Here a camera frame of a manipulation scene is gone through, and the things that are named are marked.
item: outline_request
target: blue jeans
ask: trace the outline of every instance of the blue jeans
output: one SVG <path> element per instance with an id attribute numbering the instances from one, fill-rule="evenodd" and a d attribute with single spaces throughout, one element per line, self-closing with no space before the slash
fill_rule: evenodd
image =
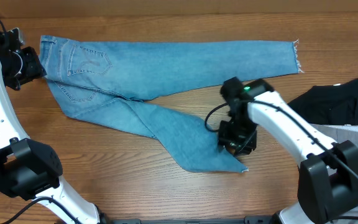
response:
<path id="1" fill-rule="evenodd" d="M 145 103 L 206 86 L 298 73 L 293 42 L 79 42 L 42 36 L 40 60 L 63 112 L 75 119 L 158 139 L 193 172 L 244 172 L 203 120 Z"/>

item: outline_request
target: wood grain surface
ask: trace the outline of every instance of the wood grain surface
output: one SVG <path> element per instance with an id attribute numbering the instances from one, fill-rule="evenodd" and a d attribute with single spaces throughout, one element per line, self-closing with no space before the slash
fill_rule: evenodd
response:
<path id="1" fill-rule="evenodd" d="M 286 101 L 313 85 L 358 77 L 358 13 L 6 19 L 4 23 L 20 27 L 37 50 L 42 34 L 93 41 L 299 39 L 298 59 L 305 73 L 268 79 Z M 219 88 L 187 91 L 153 103 L 204 118 L 223 102 Z M 296 202 L 294 160 L 263 128 L 256 151 L 240 157 L 249 172 L 191 173 L 181 169 L 156 140 L 67 118 L 44 80 L 8 93 L 29 136 L 51 145 L 60 156 L 66 180 L 111 218 L 242 218 L 272 214 Z M 226 111 L 219 110 L 211 123 L 217 125 Z M 26 203 L 0 194 L 0 222 Z M 57 219 L 35 205 L 16 223 Z"/>
<path id="2" fill-rule="evenodd" d="M 358 0 L 0 0 L 0 11 L 6 18 L 358 12 Z"/>

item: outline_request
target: pocket stitching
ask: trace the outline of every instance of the pocket stitching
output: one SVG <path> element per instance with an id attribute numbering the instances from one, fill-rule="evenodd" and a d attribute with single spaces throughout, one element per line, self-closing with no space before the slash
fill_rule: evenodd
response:
<path id="1" fill-rule="evenodd" d="M 112 68 L 112 63 L 110 61 L 110 58 L 107 56 L 107 54 L 105 52 L 88 49 L 88 48 L 82 47 L 82 46 L 79 46 L 79 47 L 81 49 L 87 51 L 87 52 L 92 53 L 92 54 L 100 54 L 102 57 L 104 57 L 104 59 L 108 63 L 108 66 L 102 73 L 92 72 L 92 71 L 89 71 L 89 70 L 77 70 L 77 71 L 72 70 L 71 66 L 72 66 L 72 62 L 73 62 L 74 52 L 75 52 L 75 50 L 77 48 L 77 45 L 74 44 L 74 46 L 73 46 L 73 48 L 72 48 L 72 50 L 70 52 L 70 56 L 69 56 L 70 57 L 70 62 L 69 62 L 69 66 L 68 66 L 68 69 L 67 69 L 67 76 L 72 76 L 72 75 L 76 75 L 76 74 L 79 74 L 79 73 L 93 73 L 93 74 L 97 74 L 97 75 L 105 75 Z"/>
<path id="2" fill-rule="evenodd" d="M 63 81 L 62 79 L 62 73 L 60 71 L 60 67 L 62 65 L 62 58 L 63 58 L 63 55 L 62 55 L 62 48 L 64 47 L 64 45 L 66 45 L 68 42 L 68 40 L 65 40 L 62 42 L 62 44 L 59 46 L 59 60 L 57 61 L 57 75 L 58 77 L 60 77 L 60 81 Z"/>
<path id="3" fill-rule="evenodd" d="M 45 62 L 45 68 L 47 68 L 47 67 L 48 67 L 48 64 L 49 64 L 49 58 L 50 58 L 50 54 L 51 54 L 51 52 L 52 52 L 52 43 L 53 43 L 53 42 L 51 42 L 50 45 L 49 45 L 48 58 L 47 58 L 47 61 Z"/>
<path id="4" fill-rule="evenodd" d="M 72 96 L 70 95 L 70 93 L 64 88 L 64 86 L 63 86 L 62 84 L 59 84 L 59 83 L 57 83 L 56 81 L 54 81 L 54 82 L 55 82 L 55 84 L 57 85 L 57 87 L 59 87 L 59 89 L 60 89 L 60 90 L 68 97 L 68 99 L 69 99 L 71 102 L 73 102 L 73 103 L 79 103 L 79 102 L 90 101 L 90 100 L 92 100 L 92 99 L 94 98 L 94 96 L 96 96 L 96 91 L 94 91 L 90 97 L 88 97 L 88 98 L 83 98 L 83 99 L 80 99 L 80 100 L 76 100 L 76 99 L 74 99 L 74 97 L 72 97 Z"/>
<path id="5" fill-rule="evenodd" d="M 114 102 L 117 101 L 118 99 L 120 99 L 120 98 L 117 97 L 117 98 L 114 98 L 114 99 L 112 99 L 111 101 L 109 101 L 109 102 L 107 102 L 107 103 L 105 103 L 105 104 L 97 105 L 97 106 L 95 106 L 95 107 L 93 107 L 93 108 L 91 108 L 91 109 L 87 109 L 87 110 L 80 111 L 80 112 L 78 112 L 77 114 L 74 114 L 72 117 L 73 117 L 73 118 L 76 118 L 77 116 L 79 116 L 79 115 L 81 115 L 81 114 L 85 114 L 85 113 L 88 113 L 88 112 L 90 112 L 90 111 L 94 111 L 94 110 L 96 110 L 96 109 L 98 109 L 98 108 L 100 108 L 100 107 L 102 107 L 102 106 L 106 106 L 106 105 L 108 105 L 108 104 L 110 104 L 110 103 L 114 103 Z"/>

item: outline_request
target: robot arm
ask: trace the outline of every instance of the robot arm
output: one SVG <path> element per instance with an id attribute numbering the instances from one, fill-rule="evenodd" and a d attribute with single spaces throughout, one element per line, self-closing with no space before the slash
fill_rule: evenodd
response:
<path id="1" fill-rule="evenodd" d="M 235 153 L 255 149 L 259 124 L 293 156 L 299 167 L 299 202 L 282 210 L 281 223 L 326 223 L 358 206 L 358 148 L 338 144 L 296 114 L 264 80 L 243 85 L 237 78 L 224 82 L 221 94 L 230 106 L 229 122 L 221 121 L 219 143 Z M 328 168 L 337 169 L 329 175 Z"/>
<path id="2" fill-rule="evenodd" d="M 4 47 L 2 42 L 9 42 Z M 48 145 L 31 140 L 18 121 L 7 95 L 6 86 L 20 86 L 43 75 L 34 49 L 24 44 L 18 28 L 0 33 L 0 192 L 24 200 L 48 197 L 73 215 L 76 223 L 104 223 L 98 208 L 83 199 L 62 176 L 63 169 L 55 151 Z M 15 155 L 11 162 L 7 157 Z M 66 223 L 74 223 L 56 203 L 41 200 Z"/>

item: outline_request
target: jeans leg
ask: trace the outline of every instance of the jeans leg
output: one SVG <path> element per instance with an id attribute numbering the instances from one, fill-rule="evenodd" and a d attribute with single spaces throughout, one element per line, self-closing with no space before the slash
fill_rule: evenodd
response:
<path id="1" fill-rule="evenodd" d="M 47 83 L 66 116 L 155 138 L 120 97 L 51 80 Z"/>
<path id="2" fill-rule="evenodd" d="M 51 36 L 41 41 L 41 49 L 52 46 L 49 63 L 58 70 L 48 73 L 48 79 L 128 99 L 151 100 L 222 85 L 232 77 L 298 73 L 293 42 L 79 42 Z"/>
<path id="3" fill-rule="evenodd" d="M 248 170 L 232 154 L 219 148 L 216 133 L 207 131 L 204 121 L 196 116 L 158 105 L 115 98 L 110 103 L 76 114 L 73 118 L 134 134 L 148 129 L 178 165 L 187 171 Z"/>

